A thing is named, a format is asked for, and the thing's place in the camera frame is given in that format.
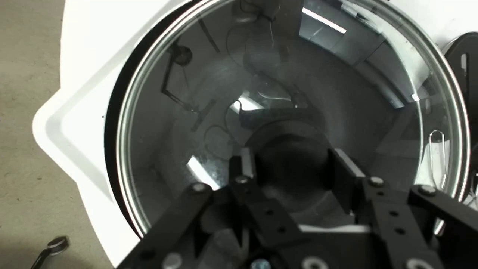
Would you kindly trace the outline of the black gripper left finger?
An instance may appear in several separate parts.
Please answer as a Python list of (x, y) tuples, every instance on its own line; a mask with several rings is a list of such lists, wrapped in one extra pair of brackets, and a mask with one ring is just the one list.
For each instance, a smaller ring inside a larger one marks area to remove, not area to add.
[(231, 184), (249, 184), (256, 178), (255, 157), (250, 148), (241, 148), (228, 162), (228, 181)]

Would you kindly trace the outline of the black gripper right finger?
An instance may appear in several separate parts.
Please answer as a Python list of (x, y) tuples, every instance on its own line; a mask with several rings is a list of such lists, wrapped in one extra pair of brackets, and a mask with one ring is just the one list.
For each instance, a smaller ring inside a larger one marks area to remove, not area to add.
[(344, 213), (352, 213), (362, 196), (365, 174), (340, 148), (328, 151), (331, 163), (331, 192)]

